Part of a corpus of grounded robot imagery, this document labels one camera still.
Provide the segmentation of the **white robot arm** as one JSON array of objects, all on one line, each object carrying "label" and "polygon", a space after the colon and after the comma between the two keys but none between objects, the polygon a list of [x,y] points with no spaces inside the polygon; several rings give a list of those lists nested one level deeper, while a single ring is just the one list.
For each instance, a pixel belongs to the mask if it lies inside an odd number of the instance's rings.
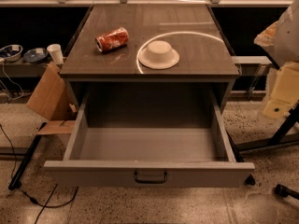
[{"label": "white robot arm", "polygon": [[254,38],[277,63],[271,77],[270,95],[262,114],[269,119],[282,119],[299,101],[299,0],[294,0],[275,21]]}]

